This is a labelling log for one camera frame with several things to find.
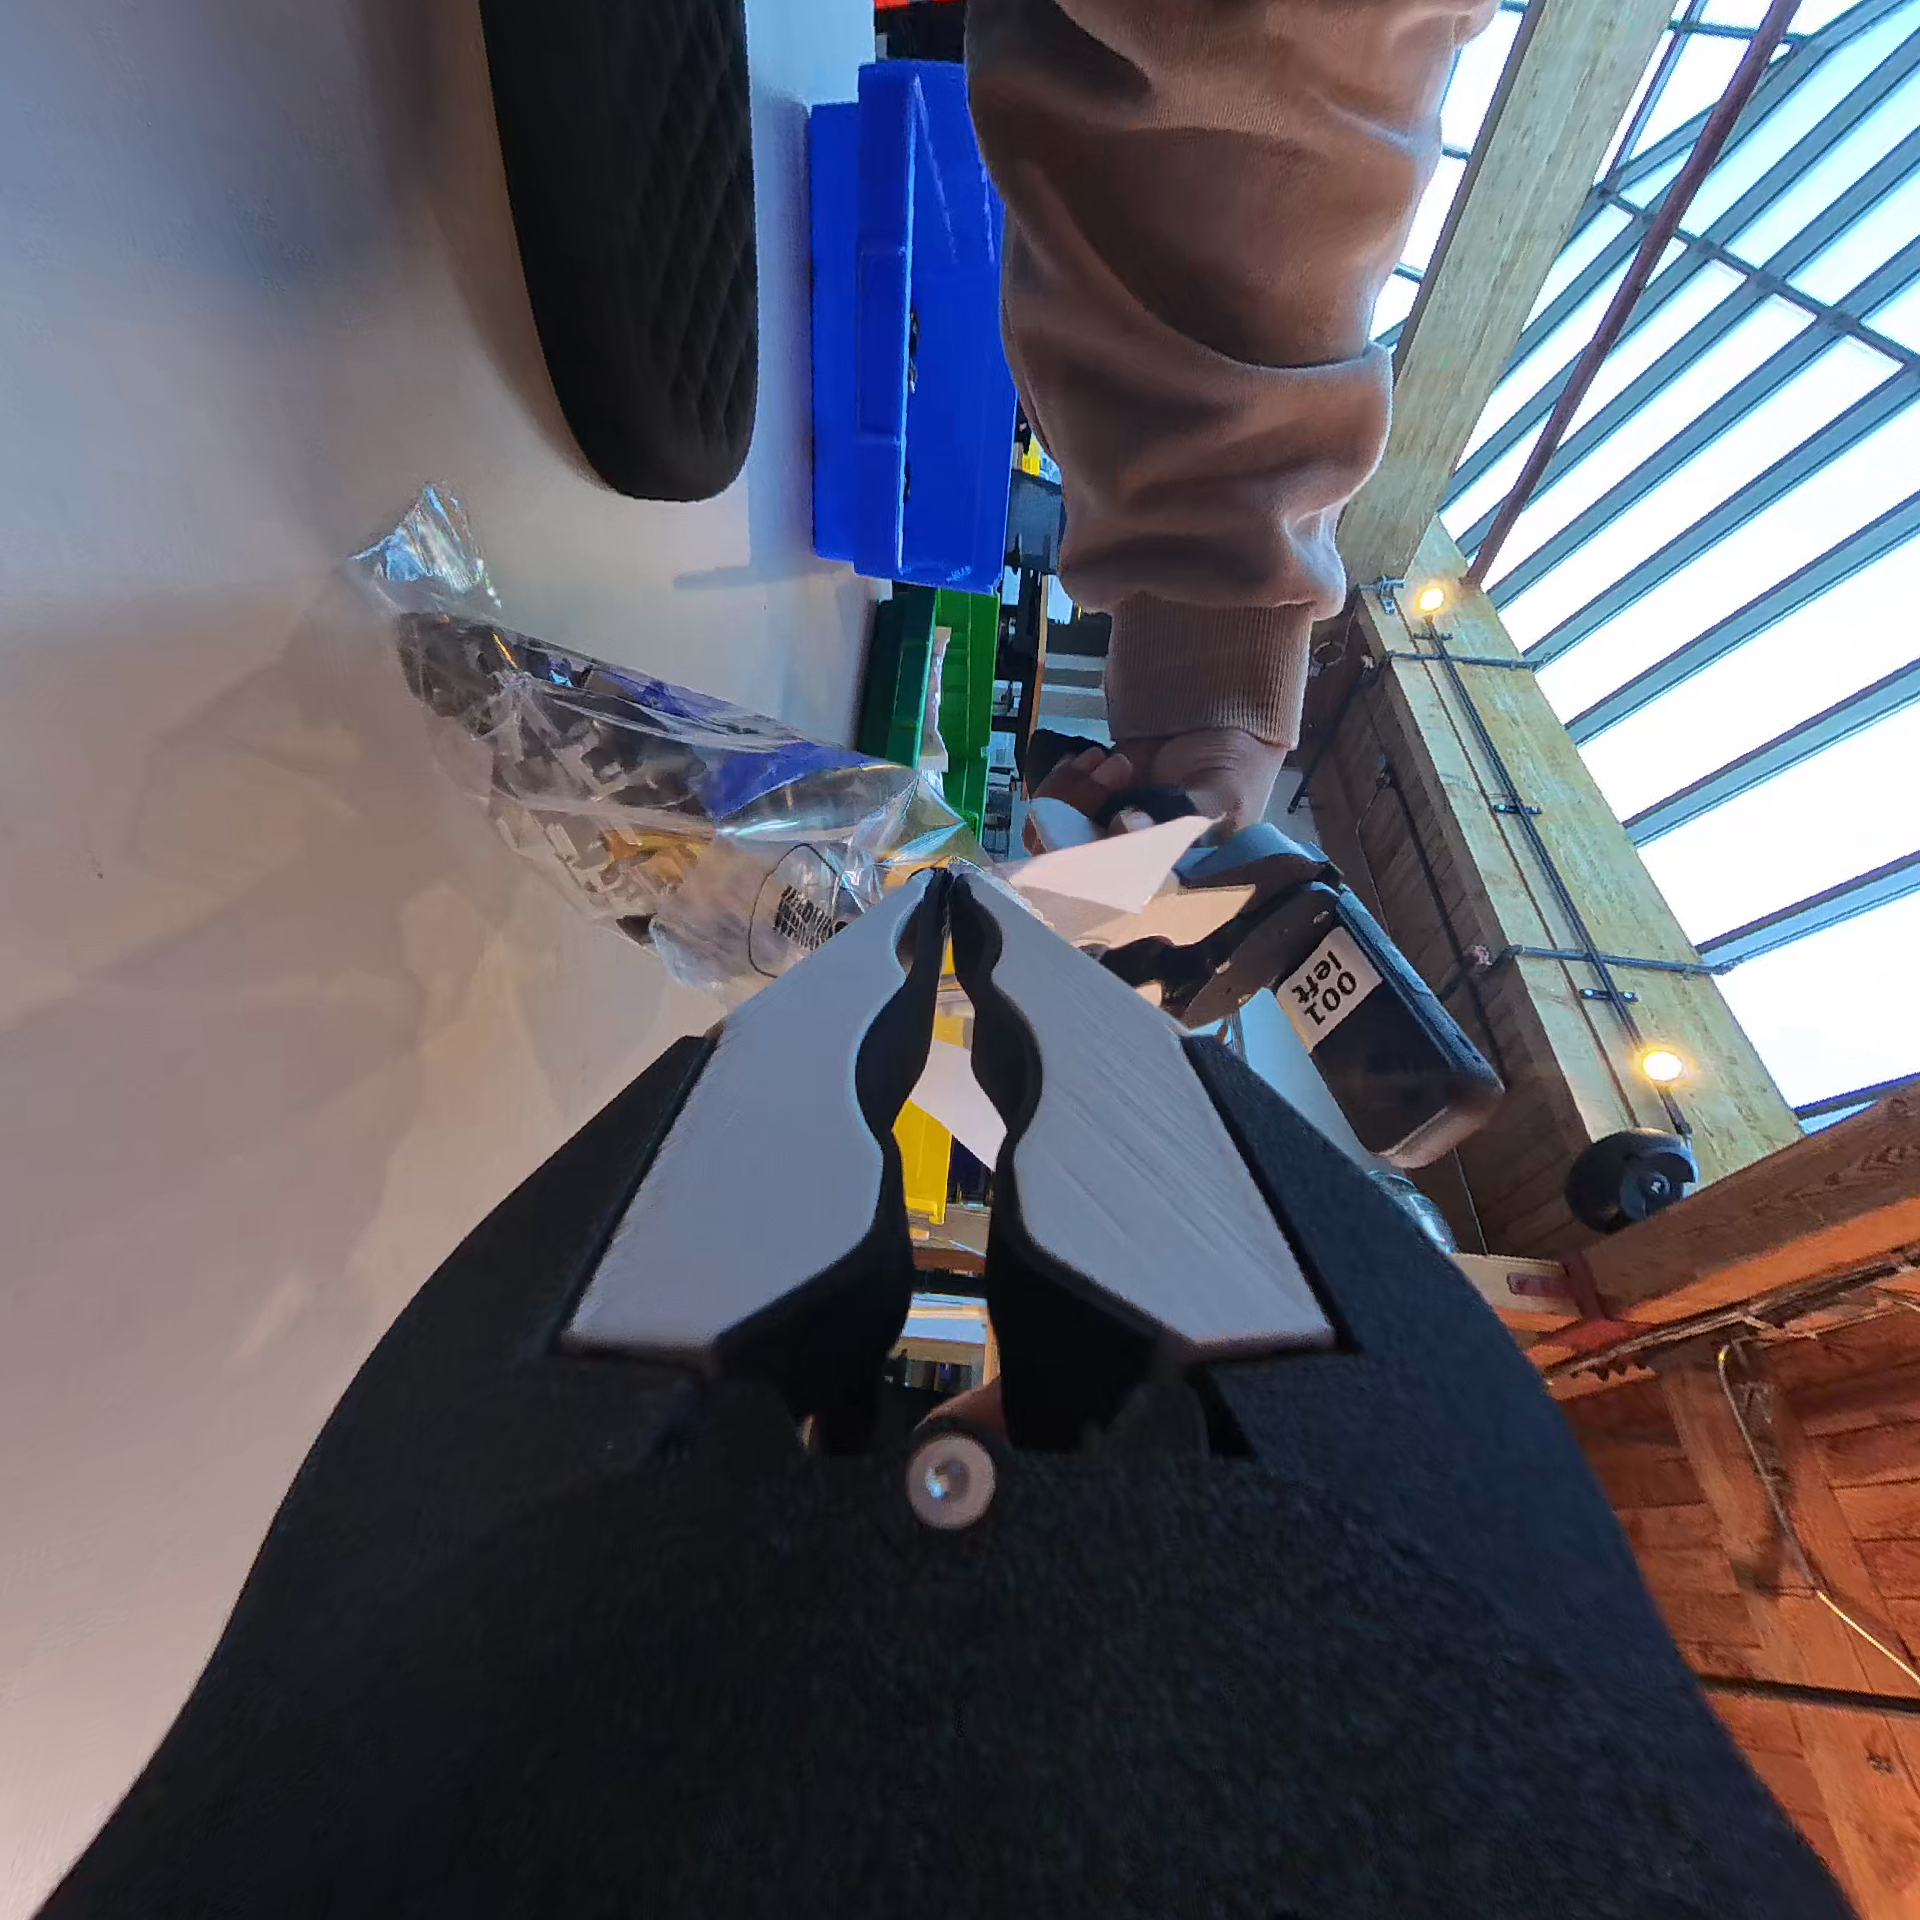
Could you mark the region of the black textured pad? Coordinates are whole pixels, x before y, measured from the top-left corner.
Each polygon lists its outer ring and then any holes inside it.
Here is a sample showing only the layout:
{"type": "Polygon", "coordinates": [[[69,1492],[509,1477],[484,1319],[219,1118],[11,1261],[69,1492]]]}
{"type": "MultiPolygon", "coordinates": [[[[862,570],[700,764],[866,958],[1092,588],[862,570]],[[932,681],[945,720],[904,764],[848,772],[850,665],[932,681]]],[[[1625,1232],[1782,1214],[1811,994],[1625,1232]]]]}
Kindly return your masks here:
{"type": "Polygon", "coordinates": [[[706,500],[758,393],[741,2],[482,2],[520,262],[561,414],[618,494],[706,500]]]}

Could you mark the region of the person's left forearm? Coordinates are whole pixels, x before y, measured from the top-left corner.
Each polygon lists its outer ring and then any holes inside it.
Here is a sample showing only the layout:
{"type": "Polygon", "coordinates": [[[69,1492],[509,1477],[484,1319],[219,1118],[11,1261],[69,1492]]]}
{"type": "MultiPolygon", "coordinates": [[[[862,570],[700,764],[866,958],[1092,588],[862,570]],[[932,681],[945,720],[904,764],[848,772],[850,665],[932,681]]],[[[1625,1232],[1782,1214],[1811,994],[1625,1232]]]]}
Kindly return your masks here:
{"type": "Polygon", "coordinates": [[[974,2],[1001,337],[1110,616],[1118,738],[1299,738],[1338,519],[1377,470],[1380,289],[1498,4],[974,2]]]}

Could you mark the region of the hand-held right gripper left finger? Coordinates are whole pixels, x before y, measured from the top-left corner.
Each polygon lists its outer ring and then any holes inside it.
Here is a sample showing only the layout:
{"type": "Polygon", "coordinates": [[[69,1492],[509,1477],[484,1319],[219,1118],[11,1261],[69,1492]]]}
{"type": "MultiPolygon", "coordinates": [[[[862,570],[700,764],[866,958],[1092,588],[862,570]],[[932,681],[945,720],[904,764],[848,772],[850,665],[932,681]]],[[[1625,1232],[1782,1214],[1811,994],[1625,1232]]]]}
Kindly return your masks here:
{"type": "Polygon", "coordinates": [[[829,1449],[870,1438],[914,1286],[893,1129],[929,1060],[949,888],[914,874],[713,1028],[570,1353],[770,1388],[829,1449]]]}

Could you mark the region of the large clear labelled bag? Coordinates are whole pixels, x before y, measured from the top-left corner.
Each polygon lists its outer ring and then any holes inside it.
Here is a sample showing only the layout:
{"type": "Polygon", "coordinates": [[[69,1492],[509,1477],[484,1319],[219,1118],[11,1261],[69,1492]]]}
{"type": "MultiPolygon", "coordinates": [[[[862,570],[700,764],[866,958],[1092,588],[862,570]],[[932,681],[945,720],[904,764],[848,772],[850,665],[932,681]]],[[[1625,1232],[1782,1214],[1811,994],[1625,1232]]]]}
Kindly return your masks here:
{"type": "MultiPolygon", "coordinates": [[[[457,498],[425,486],[353,558],[446,764],[574,903],[741,1002],[878,909],[922,868],[988,870],[972,817],[889,759],[826,746],[766,716],[509,631],[457,498]]],[[[965,1052],[914,1026],[938,997],[881,940],[878,1023],[803,1022],[774,994],[766,1066],[717,1111],[709,1159],[848,1196],[898,1183],[897,1118],[920,1098],[969,1122],[965,1052]]]]}

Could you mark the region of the yellow bin with grey parts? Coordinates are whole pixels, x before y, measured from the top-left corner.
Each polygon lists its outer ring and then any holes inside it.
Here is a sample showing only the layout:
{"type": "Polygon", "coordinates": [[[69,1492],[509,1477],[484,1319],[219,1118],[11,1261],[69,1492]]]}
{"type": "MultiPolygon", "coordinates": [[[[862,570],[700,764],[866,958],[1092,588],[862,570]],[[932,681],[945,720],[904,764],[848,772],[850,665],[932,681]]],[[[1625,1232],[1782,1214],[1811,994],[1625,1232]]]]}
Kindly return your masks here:
{"type": "Polygon", "coordinates": [[[945,1225],[953,1178],[953,1130],[917,1098],[900,1105],[893,1127],[909,1218],[945,1225]]]}

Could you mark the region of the green bin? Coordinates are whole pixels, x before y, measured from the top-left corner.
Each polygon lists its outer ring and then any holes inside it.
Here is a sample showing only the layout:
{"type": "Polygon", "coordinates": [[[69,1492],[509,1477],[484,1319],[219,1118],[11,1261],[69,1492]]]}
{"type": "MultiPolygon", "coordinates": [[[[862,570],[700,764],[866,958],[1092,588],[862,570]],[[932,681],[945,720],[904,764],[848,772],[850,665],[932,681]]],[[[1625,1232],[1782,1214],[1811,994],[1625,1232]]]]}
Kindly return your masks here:
{"type": "Polygon", "coordinates": [[[893,582],[873,610],[857,752],[931,777],[969,829],[988,813],[1001,600],[893,582]]]}

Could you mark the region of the blue bin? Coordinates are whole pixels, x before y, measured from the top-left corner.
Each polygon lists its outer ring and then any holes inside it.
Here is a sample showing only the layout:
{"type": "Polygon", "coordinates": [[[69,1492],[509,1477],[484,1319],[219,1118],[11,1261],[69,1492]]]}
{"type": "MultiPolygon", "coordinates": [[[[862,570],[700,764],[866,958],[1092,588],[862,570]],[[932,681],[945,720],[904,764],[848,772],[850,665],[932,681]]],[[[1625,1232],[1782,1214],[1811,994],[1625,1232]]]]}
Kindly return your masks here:
{"type": "Polygon", "coordinates": [[[862,578],[1001,588],[1001,221],[960,64],[864,64],[850,103],[811,106],[811,544],[862,578]]]}

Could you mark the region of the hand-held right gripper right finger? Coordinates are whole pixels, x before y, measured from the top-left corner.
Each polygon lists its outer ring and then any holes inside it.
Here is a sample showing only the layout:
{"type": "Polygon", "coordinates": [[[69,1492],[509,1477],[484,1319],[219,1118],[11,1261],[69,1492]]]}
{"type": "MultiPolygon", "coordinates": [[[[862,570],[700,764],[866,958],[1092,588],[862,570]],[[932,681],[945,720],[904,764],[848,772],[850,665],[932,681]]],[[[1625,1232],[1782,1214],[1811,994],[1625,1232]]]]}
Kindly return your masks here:
{"type": "Polygon", "coordinates": [[[1330,1353],[1338,1328],[1174,1022],[953,877],[972,1072],[1003,1134],[984,1281],[1017,1449],[1076,1449],[1142,1385],[1330,1353]]]}

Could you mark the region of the person's left hand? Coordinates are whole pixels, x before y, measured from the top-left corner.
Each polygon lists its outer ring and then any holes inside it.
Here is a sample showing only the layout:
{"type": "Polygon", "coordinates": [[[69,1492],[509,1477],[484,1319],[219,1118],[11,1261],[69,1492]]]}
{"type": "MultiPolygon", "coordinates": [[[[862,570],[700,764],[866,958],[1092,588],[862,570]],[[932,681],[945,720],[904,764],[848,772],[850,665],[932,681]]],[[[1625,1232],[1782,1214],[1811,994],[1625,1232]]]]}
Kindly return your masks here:
{"type": "Polygon", "coordinates": [[[1211,726],[1177,736],[1133,736],[1118,745],[1037,730],[1022,759],[1025,847],[1041,855],[1161,824],[1171,794],[1204,817],[1203,845],[1221,845],[1261,822],[1301,725],[1261,736],[1211,726]]]}

